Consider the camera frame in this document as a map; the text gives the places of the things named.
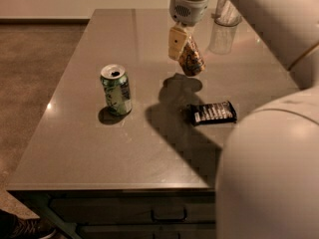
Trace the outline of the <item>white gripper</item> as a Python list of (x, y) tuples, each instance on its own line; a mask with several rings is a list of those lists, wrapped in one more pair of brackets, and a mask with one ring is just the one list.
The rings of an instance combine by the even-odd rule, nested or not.
[(193, 27), (203, 17), (209, 0), (170, 0), (169, 14), (176, 23), (168, 33), (168, 56), (177, 61), (188, 39), (185, 26)]

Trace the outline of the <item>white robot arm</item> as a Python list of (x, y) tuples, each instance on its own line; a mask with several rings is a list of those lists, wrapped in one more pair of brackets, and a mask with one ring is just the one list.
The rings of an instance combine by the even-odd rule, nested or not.
[(297, 84), (232, 131), (216, 239), (319, 239), (319, 0), (230, 0)]

